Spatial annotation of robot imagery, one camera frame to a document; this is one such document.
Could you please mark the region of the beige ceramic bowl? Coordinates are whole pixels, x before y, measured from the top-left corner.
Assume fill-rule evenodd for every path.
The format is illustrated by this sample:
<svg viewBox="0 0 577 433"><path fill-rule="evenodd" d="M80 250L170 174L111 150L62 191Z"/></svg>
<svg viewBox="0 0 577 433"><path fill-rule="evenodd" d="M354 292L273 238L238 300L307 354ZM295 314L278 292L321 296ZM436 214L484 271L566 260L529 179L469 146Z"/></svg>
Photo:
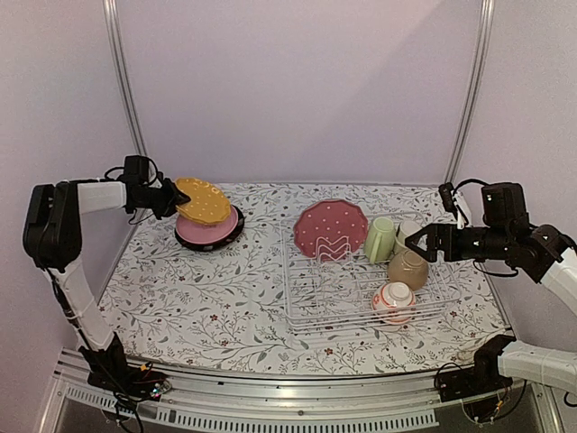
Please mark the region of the beige ceramic bowl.
<svg viewBox="0 0 577 433"><path fill-rule="evenodd" d="M413 290L420 290L428 278L428 262L411 250L396 254L388 266L390 282L403 282Z"/></svg>

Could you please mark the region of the maroon polka dot plate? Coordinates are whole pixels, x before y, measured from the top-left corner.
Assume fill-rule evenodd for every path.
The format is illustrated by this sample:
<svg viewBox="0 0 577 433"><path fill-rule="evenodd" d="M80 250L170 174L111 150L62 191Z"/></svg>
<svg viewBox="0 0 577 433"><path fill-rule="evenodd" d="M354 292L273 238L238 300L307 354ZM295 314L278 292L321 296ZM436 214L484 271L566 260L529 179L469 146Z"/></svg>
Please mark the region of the maroon polka dot plate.
<svg viewBox="0 0 577 433"><path fill-rule="evenodd" d="M317 202L305 209L293 227L294 244L308 258L339 260L355 253L368 235L362 209L344 199Z"/></svg>

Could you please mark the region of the aluminium frame post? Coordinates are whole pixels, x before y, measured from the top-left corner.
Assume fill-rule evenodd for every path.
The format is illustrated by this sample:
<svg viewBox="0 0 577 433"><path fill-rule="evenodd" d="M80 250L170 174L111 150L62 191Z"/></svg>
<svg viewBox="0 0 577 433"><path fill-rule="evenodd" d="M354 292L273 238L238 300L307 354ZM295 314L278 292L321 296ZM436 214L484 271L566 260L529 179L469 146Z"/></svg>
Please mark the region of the aluminium frame post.
<svg viewBox="0 0 577 433"><path fill-rule="evenodd" d="M466 88L463 110L457 127L453 149L444 174L445 182L456 180L463 159L490 48L494 11L495 2L493 0L481 1L479 25L472 59L472 69Z"/></svg>
<svg viewBox="0 0 577 433"><path fill-rule="evenodd" d="M149 158L127 68L118 4L115 0L104 0L102 4L116 81L133 148L138 155Z"/></svg>

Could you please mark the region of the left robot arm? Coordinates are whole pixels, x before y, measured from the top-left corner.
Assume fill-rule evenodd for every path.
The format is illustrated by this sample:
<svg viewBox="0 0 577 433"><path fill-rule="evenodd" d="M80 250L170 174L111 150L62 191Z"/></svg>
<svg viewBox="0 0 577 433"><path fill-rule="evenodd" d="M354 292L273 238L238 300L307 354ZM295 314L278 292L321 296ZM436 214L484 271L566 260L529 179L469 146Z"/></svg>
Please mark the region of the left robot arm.
<svg viewBox="0 0 577 433"><path fill-rule="evenodd" d="M72 180L32 189L23 229L23 248L45 274L56 294L64 299L62 310L77 328L83 346L95 353L108 351L114 331L96 306L87 282L81 253L81 217L124 209L131 213L149 209L156 218L170 217L190 197L165 179L153 186L120 180Z"/></svg>

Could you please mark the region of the aluminium front rail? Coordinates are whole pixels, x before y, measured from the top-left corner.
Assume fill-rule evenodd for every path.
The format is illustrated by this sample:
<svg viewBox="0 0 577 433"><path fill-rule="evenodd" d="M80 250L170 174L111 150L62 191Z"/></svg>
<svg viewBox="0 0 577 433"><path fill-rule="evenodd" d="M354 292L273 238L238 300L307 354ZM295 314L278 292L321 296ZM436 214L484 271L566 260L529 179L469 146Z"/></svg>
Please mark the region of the aluminium front rail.
<svg viewBox="0 0 577 433"><path fill-rule="evenodd" d="M359 377L265 377L163 366L171 389L136 413L87 382L80 354L63 350L40 432L562 432L554 392L517 382L504 418L476 424L444 402L430 372Z"/></svg>

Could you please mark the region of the pink bear plate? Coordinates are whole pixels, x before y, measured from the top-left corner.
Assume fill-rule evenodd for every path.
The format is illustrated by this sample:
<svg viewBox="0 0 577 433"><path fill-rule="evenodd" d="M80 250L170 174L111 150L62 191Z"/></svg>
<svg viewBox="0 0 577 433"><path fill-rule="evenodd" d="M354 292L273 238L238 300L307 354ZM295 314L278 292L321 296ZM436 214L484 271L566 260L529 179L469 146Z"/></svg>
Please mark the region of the pink bear plate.
<svg viewBox="0 0 577 433"><path fill-rule="evenodd" d="M229 217L224 222L213 225L203 225L179 216L176 220L176 233L192 244L213 244L231 234L238 222L238 211L231 206Z"/></svg>

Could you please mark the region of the left aluminium frame post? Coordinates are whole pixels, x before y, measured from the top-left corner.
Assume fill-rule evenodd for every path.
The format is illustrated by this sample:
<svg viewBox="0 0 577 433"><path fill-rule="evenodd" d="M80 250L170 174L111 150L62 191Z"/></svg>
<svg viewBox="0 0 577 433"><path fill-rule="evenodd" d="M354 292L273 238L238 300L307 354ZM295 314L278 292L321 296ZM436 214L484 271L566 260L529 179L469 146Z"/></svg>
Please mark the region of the left aluminium frame post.
<svg viewBox="0 0 577 433"><path fill-rule="evenodd" d="M102 4L116 81L133 148L138 155L149 158L127 68L118 4L115 0L104 0Z"/></svg>

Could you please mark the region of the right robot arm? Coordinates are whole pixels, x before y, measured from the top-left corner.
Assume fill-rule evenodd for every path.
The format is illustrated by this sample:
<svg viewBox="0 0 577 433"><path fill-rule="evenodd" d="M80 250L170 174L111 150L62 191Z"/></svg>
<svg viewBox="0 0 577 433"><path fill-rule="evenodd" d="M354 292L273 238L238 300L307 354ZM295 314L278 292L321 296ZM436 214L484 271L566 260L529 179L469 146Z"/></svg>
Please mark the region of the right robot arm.
<svg viewBox="0 0 577 433"><path fill-rule="evenodd" d="M480 186L482 226L470 226L456 198L458 188L447 182L439 194L455 223L431 223L408 236L405 246L429 263L501 261L512 276L524 272L575 310L576 243L554 226L531 223L520 184L482 182ZM471 367L438 373L435 388L442 401L455 401L504 389L516 378L573 394L576 355L497 335L474 352Z"/></svg>

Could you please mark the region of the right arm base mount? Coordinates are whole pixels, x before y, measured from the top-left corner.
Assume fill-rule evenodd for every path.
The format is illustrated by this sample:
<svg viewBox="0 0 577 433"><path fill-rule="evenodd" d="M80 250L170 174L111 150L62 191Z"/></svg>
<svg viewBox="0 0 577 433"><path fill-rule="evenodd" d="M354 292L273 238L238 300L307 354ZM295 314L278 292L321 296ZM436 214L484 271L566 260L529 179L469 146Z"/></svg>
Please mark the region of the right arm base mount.
<svg viewBox="0 0 577 433"><path fill-rule="evenodd" d="M500 375L494 366L485 362L467 368L446 363L437 370L434 377L434 387L442 402L504 390L512 384L512 378Z"/></svg>

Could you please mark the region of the red patterned white bowl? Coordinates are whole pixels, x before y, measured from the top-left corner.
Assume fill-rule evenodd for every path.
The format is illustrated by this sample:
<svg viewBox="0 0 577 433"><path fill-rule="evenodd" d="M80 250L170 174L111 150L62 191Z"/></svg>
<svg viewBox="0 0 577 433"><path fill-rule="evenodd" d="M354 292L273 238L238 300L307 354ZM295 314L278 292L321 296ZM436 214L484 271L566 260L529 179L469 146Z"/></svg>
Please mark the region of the red patterned white bowl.
<svg viewBox="0 0 577 433"><path fill-rule="evenodd" d="M407 323L414 314L416 298L404 282L390 282L378 289L371 298L373 313L388 325Z"/></svg>

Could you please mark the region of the white brown cup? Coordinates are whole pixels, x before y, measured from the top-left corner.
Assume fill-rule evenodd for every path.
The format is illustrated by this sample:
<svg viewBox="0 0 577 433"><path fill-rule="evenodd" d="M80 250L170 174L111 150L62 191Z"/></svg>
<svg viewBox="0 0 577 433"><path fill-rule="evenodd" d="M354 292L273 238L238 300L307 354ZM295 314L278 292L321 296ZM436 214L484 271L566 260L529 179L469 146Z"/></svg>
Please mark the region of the white brown cup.
<svg viewBox="0 0 577 433"><path fill-rule="evenodd" d="M397 226L393 253L397 254L406 251L405 240L409 236L417 233L420 229L421 225L413 220L401 221Z"/></svg>

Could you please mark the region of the yellow polka dot plate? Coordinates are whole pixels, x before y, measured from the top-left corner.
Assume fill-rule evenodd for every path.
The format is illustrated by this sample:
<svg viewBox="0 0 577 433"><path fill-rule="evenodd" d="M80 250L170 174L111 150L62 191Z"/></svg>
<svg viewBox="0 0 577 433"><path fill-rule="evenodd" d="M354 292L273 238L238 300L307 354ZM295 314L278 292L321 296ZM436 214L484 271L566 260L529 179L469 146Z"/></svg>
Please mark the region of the yellow polka dot plate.
<svg viewBox="0 0 577 433"><path fill-rule="evenodd" d="M182 217L200 225L211 226L223 223L231 215L229 199L210 182L197 178L179 178L175 185L190 198L186 204L176 206Z"/></svg>

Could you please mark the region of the floral tablecloth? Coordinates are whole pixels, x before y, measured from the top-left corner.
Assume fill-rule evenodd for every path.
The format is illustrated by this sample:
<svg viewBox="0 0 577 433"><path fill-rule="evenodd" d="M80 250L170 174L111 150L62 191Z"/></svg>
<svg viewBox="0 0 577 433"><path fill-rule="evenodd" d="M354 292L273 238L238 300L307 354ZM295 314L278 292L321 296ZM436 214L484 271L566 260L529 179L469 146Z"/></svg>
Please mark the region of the floral tablecloth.
<svg viewBox="0 0 577 433"><path fill-rule="evenodd" d="M124 250L98 306L128 356L243 373L403 374L470 364L477 348L510 330L483 273L468 262L440 262L463 294L438 318L295 334L284 313L281 220L329 199L349 201L369 219L426 225L451 216L431 187L228 183L221 190L245 221L225 248L184 248L166 218L141 223Z"/></svg>

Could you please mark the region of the right aluminium frame post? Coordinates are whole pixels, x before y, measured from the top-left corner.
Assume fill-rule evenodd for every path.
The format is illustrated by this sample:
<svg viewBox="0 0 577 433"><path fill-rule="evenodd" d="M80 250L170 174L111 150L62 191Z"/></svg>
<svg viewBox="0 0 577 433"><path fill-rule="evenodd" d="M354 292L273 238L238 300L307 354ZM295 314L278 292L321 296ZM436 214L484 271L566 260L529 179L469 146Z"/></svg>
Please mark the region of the right aluminium frame post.
<svg viewBox="0 0 577 433"><path fill-rule="evenodd" d="M481 1L479 25L472 59L472 69L466 88L463 110L457 127L453 149L444 174L445 182L456 180L463 159L490 48L494 11L495 2L493 0Z"/></svg>

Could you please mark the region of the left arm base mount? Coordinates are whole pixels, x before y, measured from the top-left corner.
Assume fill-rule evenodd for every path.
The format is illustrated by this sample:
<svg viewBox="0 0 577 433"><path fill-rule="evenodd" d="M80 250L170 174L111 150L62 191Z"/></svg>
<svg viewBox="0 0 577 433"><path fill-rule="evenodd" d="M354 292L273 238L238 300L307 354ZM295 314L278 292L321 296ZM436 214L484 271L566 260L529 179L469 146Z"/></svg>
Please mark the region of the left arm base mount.
<svg viewBox="0 0 577 433"><path fill-rule="evenodd" d="M139 366L90 362L88 383L132 401L158 401L172 389L168 375L153 368L152 362Z"/></svg>

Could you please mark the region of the black rimmed white plate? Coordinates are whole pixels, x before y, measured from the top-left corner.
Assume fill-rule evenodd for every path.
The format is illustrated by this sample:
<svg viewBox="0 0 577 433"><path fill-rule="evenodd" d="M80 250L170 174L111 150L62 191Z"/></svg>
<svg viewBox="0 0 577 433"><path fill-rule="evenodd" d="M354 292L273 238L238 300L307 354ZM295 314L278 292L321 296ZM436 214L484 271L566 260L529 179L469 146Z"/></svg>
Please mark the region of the black rimmed white plate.
<svg viewBox="0 0 577 433"><path fill-rule="evenodd" d="M213 244L192 244L192 243L186 242L184 239L182 239L176 233L176 226L175 226L174 235L175 235L177 241L179 242L179 244L181 246L187 248L188 250L195 251L195 252L201 252L201 253L213 252L213 251L225 248L227 245L229 245L233 241L235 241L242 234L243 229L244 229L244 214L237 206L234 206L234 207L238 211L239 222L237 223L237 226L233 230L233 232L231 234L229 234L225 239L217 241Z"/></svg>

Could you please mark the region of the light green mug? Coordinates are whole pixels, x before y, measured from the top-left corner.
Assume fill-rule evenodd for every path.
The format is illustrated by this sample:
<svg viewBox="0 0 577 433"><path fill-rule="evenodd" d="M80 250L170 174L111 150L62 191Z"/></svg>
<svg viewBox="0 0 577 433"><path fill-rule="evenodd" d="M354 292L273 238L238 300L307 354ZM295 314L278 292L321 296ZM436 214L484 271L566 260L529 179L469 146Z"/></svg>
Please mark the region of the light green mug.
<svg viewBox="0 0 577 433"><path fill-rule="evenodd" d="M370 264L382 263L389 259L396 239L395 224L386 216L378 216L370 224L363 252Z"/></svg>

